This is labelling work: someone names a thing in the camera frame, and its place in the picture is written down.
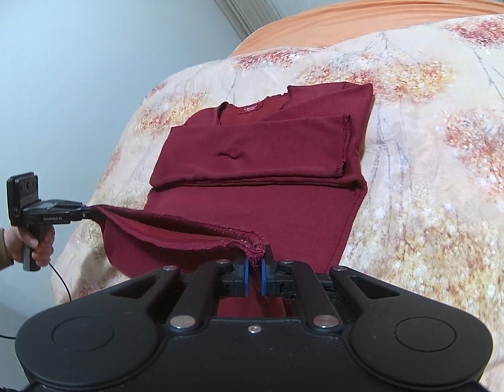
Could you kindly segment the person's left hand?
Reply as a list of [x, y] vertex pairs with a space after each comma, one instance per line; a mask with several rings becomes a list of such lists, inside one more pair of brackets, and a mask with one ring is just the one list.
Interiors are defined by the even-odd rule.
[[31, 256], [37, 266], [45, 267], [54, 253], [55, 231], [49, 227], [42, 239], [37, 239], [24, 227], [9, 227], [4, 231], [4, 243], [8, 255], [15, 262], [23, 261], [23, 248], [31, 248]]

